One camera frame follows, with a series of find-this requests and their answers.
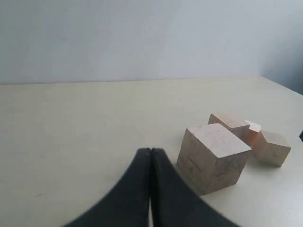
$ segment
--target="wooden cube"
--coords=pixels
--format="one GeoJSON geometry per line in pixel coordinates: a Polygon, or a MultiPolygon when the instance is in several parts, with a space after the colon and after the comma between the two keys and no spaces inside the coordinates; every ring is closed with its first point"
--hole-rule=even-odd
{"type": "Polygon", "coordinates": [[[221,124],[186,129],[177,164],[202,194],[237,183],[250,147],[221,124]]]}
{"type": "Polygon", "coordinates": [[[289,154],[291,147],[283,136],[261,130],[252,150],[260,162],[281,167],[289,154]]]}
{"type": "Polygon", "coordinates": [[[244,142],[250,146],[252,146],[256,140],[256,138],[258,137],[258,134],[261,130],[261,125],[250,122],[245,120],[249,125],[250,128],[248,130],[248,132],[246,133],[246,136],[244,137],[244,142]]]}
{"type": "Polygon", "coordinates": [[[244,139],[250,127],[250,124],[248,124],[246,121],[231,113],[212,113],[210,115],[208,124],[214,123],[223,125],[241,140],[244,139]]]}

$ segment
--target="cube top face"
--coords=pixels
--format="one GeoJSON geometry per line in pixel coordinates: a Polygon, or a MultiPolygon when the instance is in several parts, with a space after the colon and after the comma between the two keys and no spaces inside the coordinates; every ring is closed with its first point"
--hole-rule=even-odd
{"type": "Polygon", "coordinates": [[[211,118],[212,116],[218,118],[229,129],[239,128],[249,125],[249,123],[247,123],[243,119],[231,113],[215,113],[215,114],[211,114],[211,118]]]}
{"type": "Polygon", "coordinates": [[[255,132],[260,132],[261,131],[261,125],[256,124],[254,122],[250,122],[245,120],[249,125],[250,125],[250,130],[253,130],[255,132]]]}
{"type": "Polygon", "coordinates": [[[290,147],[287,140],[283,136],[277,133],[265,131],[265,130],[261,130],[260,133],[263,135],[267,143],[277,144],[284,147],[290,147]]]}
{"type": "Polygon", "coordinates": [[[218,123],[188,128],[188,131],[217,158],[251,150],[242,140],[218,123]]]}

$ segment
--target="small wooden cube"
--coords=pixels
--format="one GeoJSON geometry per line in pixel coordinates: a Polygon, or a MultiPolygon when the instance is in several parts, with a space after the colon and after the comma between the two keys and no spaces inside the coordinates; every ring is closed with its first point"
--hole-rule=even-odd
{"type": "Polygon", "coordinates": [[[250,124],[246,121],[231,113],[212,113],[209,117],[208,124],[214,123],[223,125],[241,140],[246,136],[250,127],[250,124]]]}
{"type": "Polygon", "coordinates": [[[237,183],[250,147],[221,124],[186,129],[177,164],[202,194],[237,183]]]}
{"type": "Polygon", "coordinates": [[[289,154],[291,147],[283,136],[261,130],[252,150],[260,162],[281,167],[289,154]]]}
{"type": "Polygon", "coordinates": [[[261,130],[261,125],[250,122],[245,120],[249,125],[250,128],[248,132],[246,133],[246,136],[244,137],[244,142],[248,144],[249,146],[252,146],[261,130]]]}

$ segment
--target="large wooden cube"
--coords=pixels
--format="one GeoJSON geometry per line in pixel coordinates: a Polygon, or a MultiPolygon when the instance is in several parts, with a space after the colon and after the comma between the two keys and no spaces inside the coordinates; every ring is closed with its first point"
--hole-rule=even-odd
{"type": "Polygon", "coordinates": [[[188,128],[178,165],[202,194],[237,183],[250,147],[221,124],[188,128]]]}
{"type": "Polygon", "coordinates": [[[281,167],[291,147],[283,136],[261,130],[252,146],[252,150],[260,162],[281,167]]]}
{"type": "Polygon", "coordinates": [[[223,125],[241,140],[244,139],[250,127],[249,123],[232,113],[212,113],[208,124],[214,123],[223,125]]]}

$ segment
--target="white wall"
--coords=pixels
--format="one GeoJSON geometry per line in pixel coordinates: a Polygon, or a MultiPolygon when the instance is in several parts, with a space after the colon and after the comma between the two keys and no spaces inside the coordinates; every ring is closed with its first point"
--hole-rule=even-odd
{"type": "Polygon", "coordinates": [[[288,80],[301,50],[302,0],[0,1],[0,83],[288,80]]]}

